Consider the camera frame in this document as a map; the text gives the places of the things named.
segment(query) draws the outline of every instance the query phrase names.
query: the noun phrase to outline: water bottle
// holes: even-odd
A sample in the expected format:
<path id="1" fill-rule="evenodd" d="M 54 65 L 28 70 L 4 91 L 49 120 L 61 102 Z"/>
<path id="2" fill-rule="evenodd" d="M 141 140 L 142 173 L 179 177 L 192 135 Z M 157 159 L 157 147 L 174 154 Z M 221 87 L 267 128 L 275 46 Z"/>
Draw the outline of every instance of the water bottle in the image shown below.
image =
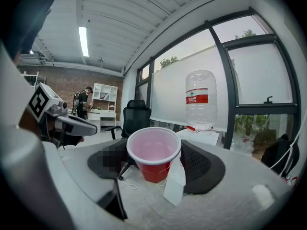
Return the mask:
<path id="1" fill-rule="evenodd" d="M 213 128 L 217 119 L 216 80 L 212 72 L 198 70 L 186 78 L 186 114 L 196 131 Z"/>

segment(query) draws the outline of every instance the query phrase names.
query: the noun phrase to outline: fluorescent light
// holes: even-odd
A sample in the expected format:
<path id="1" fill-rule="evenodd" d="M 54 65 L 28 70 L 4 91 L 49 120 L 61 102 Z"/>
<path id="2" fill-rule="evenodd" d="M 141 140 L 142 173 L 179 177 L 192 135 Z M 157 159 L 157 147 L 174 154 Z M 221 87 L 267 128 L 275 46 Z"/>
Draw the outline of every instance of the fluorescent light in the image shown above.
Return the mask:
<path id="1" fill-rule="evenodd" d="M 83 56 L 89 56 L 87 50 L 87 40 L 86 40 L 86 27 L 79 26 L 79 36 L 80 36 L 80 43 Z"/>

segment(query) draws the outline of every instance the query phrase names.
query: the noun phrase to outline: window handle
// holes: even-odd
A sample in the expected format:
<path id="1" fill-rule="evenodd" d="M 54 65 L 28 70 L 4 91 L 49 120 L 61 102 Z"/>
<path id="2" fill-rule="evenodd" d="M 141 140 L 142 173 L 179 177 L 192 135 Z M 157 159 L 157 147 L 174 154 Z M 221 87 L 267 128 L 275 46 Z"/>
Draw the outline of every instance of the window handle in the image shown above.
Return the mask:
<path id="1" fill-rule="evenodd" d="M 273 102 L 270 101 L 270 98 L 273 98 L 273 96 L 269 96 L 269 97 L 267 98 L 267 101 L 264 102 L 264 104 L 273 104 Z"/>

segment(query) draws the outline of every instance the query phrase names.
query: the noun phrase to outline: white shelf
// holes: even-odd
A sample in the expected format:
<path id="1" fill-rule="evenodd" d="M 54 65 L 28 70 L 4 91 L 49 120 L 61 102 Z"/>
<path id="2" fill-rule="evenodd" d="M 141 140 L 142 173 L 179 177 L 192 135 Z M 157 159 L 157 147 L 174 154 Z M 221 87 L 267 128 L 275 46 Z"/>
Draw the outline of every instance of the white shelf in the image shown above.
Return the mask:
<path id="1" fill-rule="evenodd" d="M 110 112 L 115 113 L 117 89 L 118 88 L 116 86 L 95 83 L 94 89 L 93 89 L 94 91 L 93 100 L 108 102 L 108 108 L 104 111 L 107 111 L 107 112 L 110 111 Z"/>
<path id="2" fill-rule="evenodd" d="M 46 77 L 42 77 L 39 75 L 39 72 L 37 72 L 37 74 L 26 74 L 26 71 L 22 74 L 23 77 L 26 78 L 26 80 L 29 82 L 29 77 L 33 77 L 33 79 L 31 80 L 31 83 L 34 82 L 34 85 L 31 85 L 31 87 L 33 89 L 35 89 L 37 87 L 37 85 L 41 82 L 41 83 L 45 83 L 46 81 Z"/>

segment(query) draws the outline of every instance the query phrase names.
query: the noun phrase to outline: black bag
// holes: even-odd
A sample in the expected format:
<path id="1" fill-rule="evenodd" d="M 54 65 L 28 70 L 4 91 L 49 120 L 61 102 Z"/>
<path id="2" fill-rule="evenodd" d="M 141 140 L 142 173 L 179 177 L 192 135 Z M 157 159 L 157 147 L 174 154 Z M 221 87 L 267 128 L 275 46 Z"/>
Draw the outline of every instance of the black bag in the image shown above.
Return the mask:
<path id="1" fill-rule="evenodd" d="M 79 94 L 81 94 L 81 93 L 83 93 L 84 91 L 81 91 L 81 92 L 76 92 L 75 93 L 75 97 L 74 97 L 74 99 L 73 99 L 73 105 L 74 105 L 74 108 L 78 108 L 78 106 L 82 103 L 82 102 L 80 102 L 79 103 Z"/>
<path id="2" fill-rule="evenodd" d="M 261 162 L 267 165 L 269 168 L 272 167 L 290 148 L 292 141 L 289 141 L 287 135 L 282 135 L 280 138 L 276 140 L 276 142 L 269 146 L 261 159 Z M 285 177 L 297 164 L 297 161 L 299 159 L 299 148 L 297 144 L 294 144 L 292 147 L 293 151 L 291 154 L 290 161 L 287 165 L 287 168 L 284 170 L 282 177 Z M 276 164 L 272 170 L 275 171 L 277 174 L 280 174 L 285 167 L 285 164 L 287 163 L 288 153 L 283 157 L 283 159 Z"/>

